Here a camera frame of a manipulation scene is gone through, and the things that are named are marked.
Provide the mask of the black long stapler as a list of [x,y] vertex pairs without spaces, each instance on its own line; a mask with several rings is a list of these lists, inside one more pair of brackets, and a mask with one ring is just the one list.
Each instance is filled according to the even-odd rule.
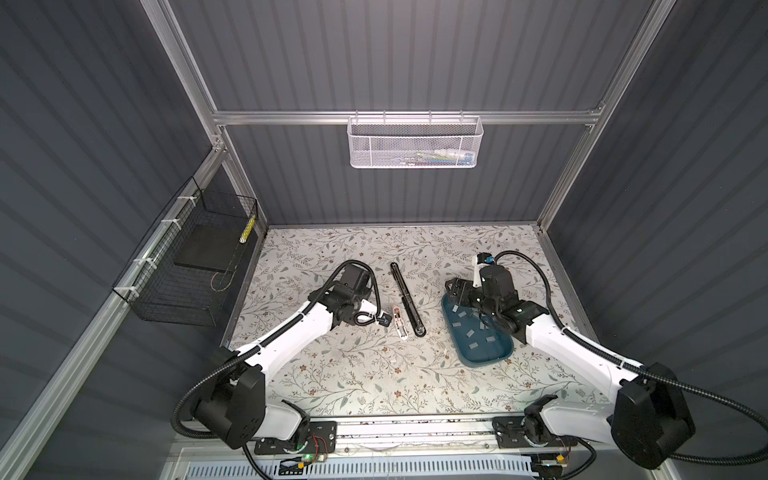
[[402,272],[400,270],[398,263],[391,262],[390,270],[395,280],[395,283],[397,284],[400,290],[401,301],[403,303],[403,307],[405,309],[406,315],[410,321],[413,332],[417,337],[423,338],[426,335],[427,330],[421,319],[421,316],[417,311],[416,304],[411,296],[410,290],[408,289],[408,286],[405,282],[405,279],[402,275]]

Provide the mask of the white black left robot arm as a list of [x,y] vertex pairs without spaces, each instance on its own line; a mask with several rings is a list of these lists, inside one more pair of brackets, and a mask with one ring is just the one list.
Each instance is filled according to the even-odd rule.
[[302,350],[343,323],[387,326],[372,268],[347,260],[287,320],[256,340],[229,351],[224,363],[185,397],[203,429],[197,438],[217,438],[231,449],[253,439],[280,442],[291,451],[309,437],[310,416],[288,400],[268,400],[276,374]]

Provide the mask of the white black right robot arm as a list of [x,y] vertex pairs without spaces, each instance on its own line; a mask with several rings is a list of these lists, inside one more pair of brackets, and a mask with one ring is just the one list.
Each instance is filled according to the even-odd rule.
[[602,393],[607,404],[578,404],[547,394],[524,410],[526,441],[544,446],[576,437],[617,447],[635,464],[654,469],[695,433],[682,391],[644,378],[642,364],[617,356],[560,324],[552,307],[519,298],[511,273],[479,265],[473,279],[450,279],[447,297],[476,310],[493,326],[554,357]]

